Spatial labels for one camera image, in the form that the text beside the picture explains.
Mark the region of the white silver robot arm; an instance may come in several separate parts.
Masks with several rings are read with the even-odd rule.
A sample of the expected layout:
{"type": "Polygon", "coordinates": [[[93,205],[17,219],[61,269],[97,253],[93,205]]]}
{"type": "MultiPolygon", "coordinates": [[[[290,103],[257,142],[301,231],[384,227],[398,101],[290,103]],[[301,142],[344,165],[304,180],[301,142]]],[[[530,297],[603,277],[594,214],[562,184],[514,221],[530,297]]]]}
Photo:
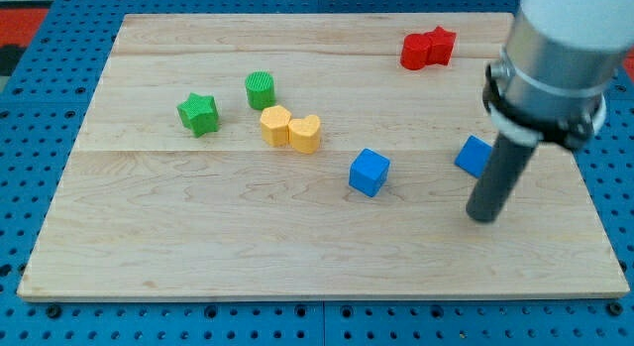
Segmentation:
{"type": "Polygon", "coordinates": [[[520,0],[482,94],[511,142],[574,151],[603,125],[603,93],[633,47],[633,0],[520,0]]]}

